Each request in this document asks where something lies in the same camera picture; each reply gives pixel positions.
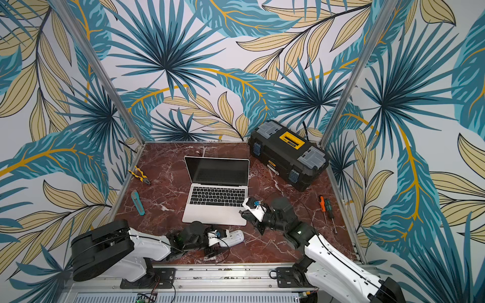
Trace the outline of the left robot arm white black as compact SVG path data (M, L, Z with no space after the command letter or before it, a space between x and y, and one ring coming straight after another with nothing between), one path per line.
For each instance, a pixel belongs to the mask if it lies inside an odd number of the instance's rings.
M154 261L178 260L192 251L213 258L228 251L232 240L228 230L198 221L165 236L137 231L127 220L113 221L72 240L73 280L85 282L107 275L134 288L148 288L162 280Z

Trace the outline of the white wireless mouse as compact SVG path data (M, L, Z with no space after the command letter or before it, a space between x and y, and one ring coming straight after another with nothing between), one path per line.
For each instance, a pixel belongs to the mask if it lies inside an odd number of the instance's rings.
M221 247L233 247L243 243L245 235L241 230L224 230L221 232L221 235L217 237L217 240Z

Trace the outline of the silver laptop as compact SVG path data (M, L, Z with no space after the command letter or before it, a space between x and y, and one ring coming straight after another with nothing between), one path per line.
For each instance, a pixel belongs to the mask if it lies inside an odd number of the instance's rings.
M245 226L240 212L248 197L250 161L190 156L184 161L191 187L182 221Z

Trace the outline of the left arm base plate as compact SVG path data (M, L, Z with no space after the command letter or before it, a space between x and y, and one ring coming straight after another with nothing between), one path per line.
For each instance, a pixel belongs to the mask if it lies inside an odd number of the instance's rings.
M153 268L135 282L122 279L120 288L129 290L171 289L176 274L175 268Z

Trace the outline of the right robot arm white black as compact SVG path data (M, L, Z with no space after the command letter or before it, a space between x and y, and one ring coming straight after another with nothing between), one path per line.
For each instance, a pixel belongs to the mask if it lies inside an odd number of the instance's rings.
M294 249L304 253L294 269L310 285L340 302L405 302L395 280L382 280L343 255L312 225L298 218L287 198L275 198L269 205L246 198L242 206L241 217L259 233L280 231Z

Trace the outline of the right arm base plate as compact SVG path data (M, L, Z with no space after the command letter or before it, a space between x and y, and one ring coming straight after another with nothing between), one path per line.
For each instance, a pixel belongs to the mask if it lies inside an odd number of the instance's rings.
M295 267L278 267L275 269L278 288L313 288L305 274Z

